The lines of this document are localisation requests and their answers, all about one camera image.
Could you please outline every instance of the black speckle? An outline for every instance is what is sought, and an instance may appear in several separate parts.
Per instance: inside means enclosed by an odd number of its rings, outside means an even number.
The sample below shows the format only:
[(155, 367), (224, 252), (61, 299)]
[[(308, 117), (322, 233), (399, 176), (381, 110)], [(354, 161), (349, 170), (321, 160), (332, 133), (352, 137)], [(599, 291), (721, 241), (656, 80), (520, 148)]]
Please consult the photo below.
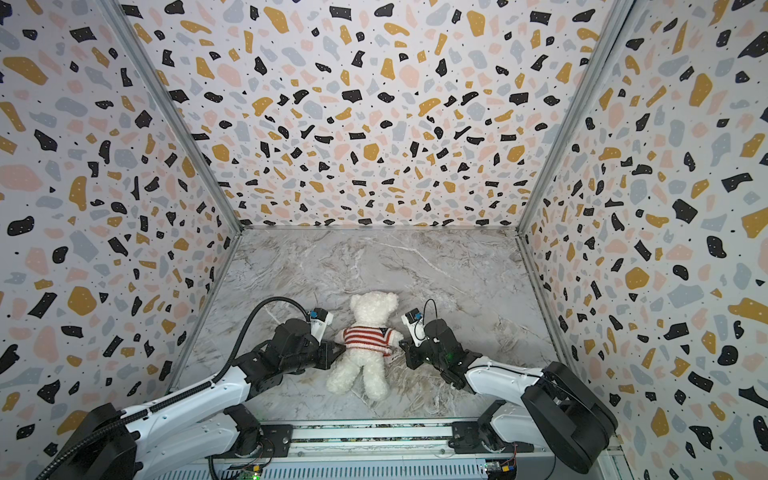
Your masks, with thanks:
[(707, 249), (710, 251), (712, 257), (725, 258), (728, 255), (725, 253), (725, 250), (723, 250), (723, 241), (714, 235), (709, 235), (707, 237)]

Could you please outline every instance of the marble floor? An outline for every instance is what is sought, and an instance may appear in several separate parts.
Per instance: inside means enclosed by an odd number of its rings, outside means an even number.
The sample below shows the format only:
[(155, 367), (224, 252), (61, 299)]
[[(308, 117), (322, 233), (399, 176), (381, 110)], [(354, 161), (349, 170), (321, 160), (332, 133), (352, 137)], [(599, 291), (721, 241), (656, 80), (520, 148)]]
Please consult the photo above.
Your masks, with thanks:
[[(519, 366), (546, 366), (556, 356), (513, 235), (512, 230), (246, 230), (178, 385), (220, 369), (251, 309), (273, 295), (333, 312), (327, 339), (353, 321), (349, 298), (355, 293), (397, 293), (392, 325), (406, 336), (400, 316), (433, 298), (464, 348)], [(297, 316), (292, 306), (265, 307), (240, 353), (271, 338), (275, 325), (292, 316)], [(331, 394), (327, 375), (310, 369), (286, 376), (246, 405), (260, 420), (397, 419), (472, 417), (493, 401), (450, 389), (431, 366), (407, 369), (402, 351), (388, 361), (392, 391), (378, 402), (366, 398), (360, 377), (351, 392)]]

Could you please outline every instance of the teddy bear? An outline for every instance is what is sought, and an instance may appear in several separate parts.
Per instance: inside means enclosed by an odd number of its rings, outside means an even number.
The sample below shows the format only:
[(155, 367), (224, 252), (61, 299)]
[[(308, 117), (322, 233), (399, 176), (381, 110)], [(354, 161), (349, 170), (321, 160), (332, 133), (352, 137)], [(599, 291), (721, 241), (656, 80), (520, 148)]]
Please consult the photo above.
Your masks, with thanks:
[(402, 340), (402, 333), (387, 326), (397, 308), (395, 293), (368, 292), (352, 295), (349, 301), (355, 322), (336, 334), (346, 351), (338, 359), (326, 386), (331, 393), (347, 393), (362, 369), (362, 383), (371, 400), (384, 399), (389, 385), (384, 376), (384, 357), (391, 356)]

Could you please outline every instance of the terrazzo wallpaper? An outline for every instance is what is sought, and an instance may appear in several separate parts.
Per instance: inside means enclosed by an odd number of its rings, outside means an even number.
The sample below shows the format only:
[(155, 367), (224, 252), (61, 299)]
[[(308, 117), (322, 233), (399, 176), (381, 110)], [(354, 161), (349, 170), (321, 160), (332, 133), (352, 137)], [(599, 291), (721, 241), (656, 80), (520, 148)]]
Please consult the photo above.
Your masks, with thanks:
[(613, 2), (125, 0), (245, 225), (512, 225)]
[(635, 478), (765, 479), (768, 4), (634, 8), (525, 240)]
[(90, 2), (0, 2), (0, 478), (162, 396), (233, 233)]

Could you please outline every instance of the wire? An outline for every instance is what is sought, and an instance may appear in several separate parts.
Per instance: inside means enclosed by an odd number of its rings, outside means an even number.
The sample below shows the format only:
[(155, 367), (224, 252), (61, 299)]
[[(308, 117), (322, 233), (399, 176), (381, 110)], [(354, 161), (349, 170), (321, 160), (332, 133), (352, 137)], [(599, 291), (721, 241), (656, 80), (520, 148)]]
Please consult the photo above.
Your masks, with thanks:
[(600, 426), (600, 430), (603, 431), (603, 436), (605, 437), (605, 444), (607, 445), (608, 443), (611, 442), (611, 435), (609, 435), (608, 431), (605, 429), (605, 427), (603, 427), (603, 422), (602, 422), (602, 420), (600, 420), (600, 417), (598, 417), (594, 412), (592, 412), (592, 410), (589, 409), (589, 407), (587, 407), (584, 404), (584, 402), (582, 402), (576, 395), (574, 395), (573, 393), (570, 393), (568, 390), (566, 390), (563, 387), (559, 386), (557, 383), (552, 382), (550, 379), (548, 379), (545, 376), (534, 375), (534, 374), (528, 373), (528, 372), (520, 372), (519, 370), (509, 369), (509, 368), (507, 368), (505, 366), (501, 366), (501, 365), (478, 365), (478, 366), (473, 366), (472, 368), (467, 369), (467, 373), (471, 372), (472, 370), (487, 369), (489, 367), (496, 368), (496, 369), (501, 369), (501, 370), (506, 370), (507, 372), (517, 373), (518, 375), (532, 376), (535, 379), (542, 379), (542, 380), (548, 382), (550, 385), (554, 386), (555, 388), (557, 388), (561, 392), (565, 393), (565, 395), (567, 395), (567, 396), (571, 397), (573, 400), (576, 400), (577, 402), (579, 402), (579, 404), (581, 406), (583, 406), (584, 409), (587, 410), (587, 412), (590, 413), (590, 415), (595, 417), (595, 419), (598, 421), (598, 425)]
[[(229, 370), (230, 367), (232, 366), (232, 362), (235, 360), (235, 357), (237, 356), (237, 351), (240, 349), (240, 344), (243, 343), (243, 339), (245, 338), (245, 334), (248, 330), (248, 327), (250, 326), (250, 323), (253, 321), (253, 318), (256, 316), (259, 310), (261, 310), (268, 303), (272, 303), (272, 302), (290, 303), (291, 305), (301, 310), (301, 313), (304, 315), (304, 319), (306, 320), (306, 322), (310, 323), (309, 313), (304, 309), (304, 307), (302, 307), (295, 300), (292, 300), (285, 296), (271, 296), (266, 300), (262, 300), (251, 311), (250, 315), (248, 316), (245, 323), (243, 324), (243, 328), (240, 329), (240, 335), (237, 336), (237, 341), (235, 342), (235, 345), (232, 348), (230, 357), (227, 359), (227, 362), (224, 364), (224, 367), (218, 372), (218, 374), (215, 377), (212, 378), (212, 380), (201, 383), (200, 385), (193, 387), (191, 389), (184, 390), (183, 392), (179, 392), (178, 394), (168, 399), (165, 399), (160, 403), (152, 405), (149, 409), (141, 410), (140, 412), (136, 412), (133, 415), (129, 415), (122, 419), (117, 419), (112, 423), (108, 423), (107, 425), (94, 430), (90, 434), (86, 435), (86, 437), (82, 439), (80, 442), (75, 443), (73, 446), (69, 447), (66, 450), (61, 451), (58, 455), (56, 455), (56, 458), (54, 458), (51, 463), (49, 463), (48, 465), (46, 465), (45, 468), (42, 469), (42, 471), (38, 474), (38, 476), (35, 477), (35, 480), (46, 480), (47, 478), (50, 478), (51, 475), (53, 475), (53, 472), (55, 472), (60, 466), (62, 466), (70, 457), (74, 456), (76, 453), (80, 452), (80, 450), (90, 445), (91, 443), (94, 443), (97, 440), (104, 438), (107, 434), (113, 432), (114, 430), (117, 430), (120, 427), (125, 426), (131, 422), (135, 422), (136, 420), (142, 419), (148, 416), (150, 412), (156, 413), (168, 406), (173, 405), (176, 402), (179, 402), (196, 393), (209, 389), (211, 386), (219, 382), (219, 380), (221, 380), (224, 377), (224, 375), (227, 373), (227, 370)], [(209, 465), (212, 465), (212, 464), (213, 464), (213, 460), (209, 459)]]
[(287, 302), (291, 305), (295, 306), (297, 309), (301, 310), (301, 313), (304, 315), (304, 319), (307, 323), (311, 323), (310, 315), (308, 312), (302, 307), (297, 301), (292, 300), (290, 298), (287, 298), (285, 296), (271, 296), (270, 298), (266, 300), (262, 300), (256, 307), (251, 310), (250, 315), (246, 319), (245, 323), (243, 324), (243, 328), (240, 329), (240, 335), (237, 336), (237, 340), (235, 341), (235, 345), (232, 347), (232, 352), (230, 353), (230, 358), (227, 359), (227, 362), (224, 363), (224, 367), (218, 372), (218, 374), (213, 378), (213, 383), (218, 382), (221, 380), (224, 375), (227, 373), (227, 370), (230, 369), (232, 366), (232, 362), (235, 361), (235, 357), (237, 357), (237, 351), (240, 350), (240, 344), (243, 343), (243, 339), (245, 338), (245, 334), (248, 331), (248, 327), (250, 326), (250, 323), (253, 322), (253, 318), (256, 316), (256, 314), (261, 310), (265, 305), (272, 302)]

